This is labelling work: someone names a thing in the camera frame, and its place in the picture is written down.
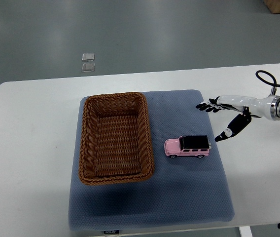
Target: mat label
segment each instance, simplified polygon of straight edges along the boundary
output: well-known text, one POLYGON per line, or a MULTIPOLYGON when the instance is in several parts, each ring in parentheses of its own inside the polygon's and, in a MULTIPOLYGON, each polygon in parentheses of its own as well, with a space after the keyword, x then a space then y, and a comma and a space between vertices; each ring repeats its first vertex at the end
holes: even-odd
POLYGON ((119 231, 104 231, 104 235, 118 235, 119 231))

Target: car window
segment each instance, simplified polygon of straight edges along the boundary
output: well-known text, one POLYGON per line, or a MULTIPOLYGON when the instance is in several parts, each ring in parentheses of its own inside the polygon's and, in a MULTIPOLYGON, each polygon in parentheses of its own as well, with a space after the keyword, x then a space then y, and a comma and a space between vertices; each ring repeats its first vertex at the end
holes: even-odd
POLYGON ((184 149, 184 141, 182 137, 179 139, 179 146, 180 146, 180 150, 184 149))

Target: black cable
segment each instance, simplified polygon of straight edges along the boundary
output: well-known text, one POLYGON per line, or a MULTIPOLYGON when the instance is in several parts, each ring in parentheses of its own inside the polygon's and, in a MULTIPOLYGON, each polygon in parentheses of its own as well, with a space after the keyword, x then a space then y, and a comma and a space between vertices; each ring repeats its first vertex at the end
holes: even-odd
POLYGON ((258 79, 260 79, 262 82, 266 83, 267 85, 271 85, 271 86, 273 86, 273 87, 280 87, 280 84, 277 84, 276 78, 275 78, 272 74, 270 74, 269 72, 267 72, 267 71, 258 70, 258 71, 255 73, 255 75, 257 76, 258 79), (261 76, 259 75, 259 73, 267 74, 268 76, 270 76, 270 77, 273 79, 274 83, 268 82, 268 81, 266 81, 265 79, 261 78, 261 76))

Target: black car roof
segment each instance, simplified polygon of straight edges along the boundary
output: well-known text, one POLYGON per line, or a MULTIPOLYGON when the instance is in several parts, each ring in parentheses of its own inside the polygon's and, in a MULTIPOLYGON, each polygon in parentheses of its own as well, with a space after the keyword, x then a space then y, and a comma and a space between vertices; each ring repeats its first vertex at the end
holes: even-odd
POLYGON ((182 136, 184 149, 209 149, 208 137, 202 136, 182 136))

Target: white table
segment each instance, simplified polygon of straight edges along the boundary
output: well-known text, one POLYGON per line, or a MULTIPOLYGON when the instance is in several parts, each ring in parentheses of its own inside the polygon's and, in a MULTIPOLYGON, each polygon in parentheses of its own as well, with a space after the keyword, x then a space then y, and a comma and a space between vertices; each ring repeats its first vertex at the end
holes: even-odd
MULTIPOLYGON (((83 97, 197 89, 204 99, 222 94, 264 98, 271 87, 256 78, 257 70, 272 73, 280 83, 280 64, 3 83, 0 236, 72 235, 68 227, 69 191, 79 102, 83 97)), ((236 115, 233 111, 209 114, 214 134, 220 134, 236 115)), ((122 233, 280 223, 280 121, 254 118, 238 136, 217 144, 235 210, 232 221, 122 233)))

